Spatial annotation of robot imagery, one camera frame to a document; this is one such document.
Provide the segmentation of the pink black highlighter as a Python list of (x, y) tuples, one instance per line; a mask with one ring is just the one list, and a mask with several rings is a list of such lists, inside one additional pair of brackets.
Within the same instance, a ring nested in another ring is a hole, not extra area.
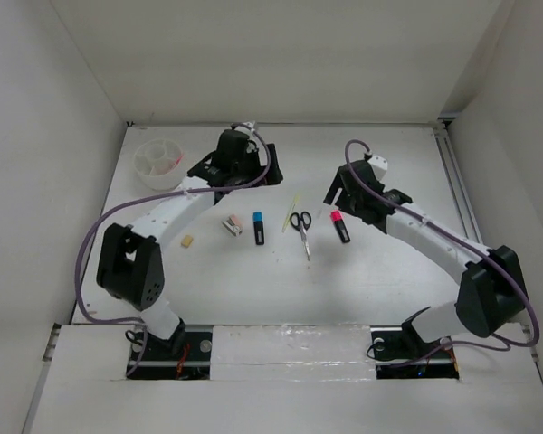
[(343, 217), (338, 210), (334, 210), (330, 213), (330, 219), (332, 220), (332, 223), (334, 225), (334, 228), (340, 238), (340, 241), (342, 243), (349, 243), (350, 237), (348, 234), (348, 229), (346, 227), (346, 224), (344, 223)]

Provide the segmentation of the yellow green pen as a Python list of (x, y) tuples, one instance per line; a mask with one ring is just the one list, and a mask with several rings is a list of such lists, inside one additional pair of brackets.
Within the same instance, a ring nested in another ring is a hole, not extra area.
[(284, 233), (286, 231), (286, 229), (288, 228), (288, 226), (290, 224), (290, 221), (291, 221), (291, 214), (293, 212), (295, 212), (295, 208), (296, 208), (297, 204), (299, 203), (299, 201), (300, 201), (300, 195), (297, 193), (297, 194), (294, 195), (293, 200), (291, 202), (291, 205), (290, 205), (290, 207), (289, 207), (289, 209), (287, 211), (284, 223), (283, 223), (282, 228), (281, 228), (282, 233)]

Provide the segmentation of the pink red pen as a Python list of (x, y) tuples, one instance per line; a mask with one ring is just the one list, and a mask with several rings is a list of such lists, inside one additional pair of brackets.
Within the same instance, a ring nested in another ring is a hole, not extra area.
[(151, 161), (151, 170), (149, 174), (152, 176), (161, 176), (173, 171), (178, 166), (183, 156), (184, 155), (179, 155), (178, 157), (162, 156)]

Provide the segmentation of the black handled scissors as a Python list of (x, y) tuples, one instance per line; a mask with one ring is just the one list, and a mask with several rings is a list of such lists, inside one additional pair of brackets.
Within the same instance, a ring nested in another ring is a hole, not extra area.
[(307, 261), (310, 261), (310, 244), (308, 241), (308, 229), (311, 226), (311, 215), (306, 212), (293, 212), (290, 216), (291, 227), (298, 231), (300, 234), (300, 239), (302, 246), (307, 258)]

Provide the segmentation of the blue black highlighter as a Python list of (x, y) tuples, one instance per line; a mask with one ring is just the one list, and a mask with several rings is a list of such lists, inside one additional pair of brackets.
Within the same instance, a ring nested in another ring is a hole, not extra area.
[(262, 212), (254, 212), (252, 214), (252, 223), (254, 230), (254, 239), (257, 246), (262, 246), (265, 243), (264, 222)]

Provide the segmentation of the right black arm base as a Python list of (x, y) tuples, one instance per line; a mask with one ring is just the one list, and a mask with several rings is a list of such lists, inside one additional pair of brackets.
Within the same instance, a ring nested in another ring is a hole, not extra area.
[(412, 327), (423, 312), (417, 311), (401, 325), (370, 327), (366, 356), (376, 363), (378, 380), (460, 379), (453, 349), (441, 347), (441, 340), (425, 343)]

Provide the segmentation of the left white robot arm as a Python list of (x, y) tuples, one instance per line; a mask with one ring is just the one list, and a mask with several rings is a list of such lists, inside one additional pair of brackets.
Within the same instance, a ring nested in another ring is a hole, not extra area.
[(159, 355), (178, 356), (185, 341), (185, 323), (163, 295), (164, 248), (230, 192), (277, 185), (282, 179), (275, 145), (265, 143), (251, 125), (236, 124), (157, 207), (128, 225), (112, 223), (104, 231), (97, 284), (139, 312)]

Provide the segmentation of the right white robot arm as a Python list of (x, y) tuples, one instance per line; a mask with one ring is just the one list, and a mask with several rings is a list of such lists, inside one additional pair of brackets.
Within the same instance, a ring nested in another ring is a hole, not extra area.
[(505, 245), (492, 249), (473, 242), (427, 218), (410, 196), (385, 189), (380, 181), (385, 171), (367, 160), (340, 166), (324, 202), (419, 251), (459, 289), (453, 300), (409, 316), (377, 359), (424, 359), (460, 333), (496, 337), (528, 307), (516, 252)]

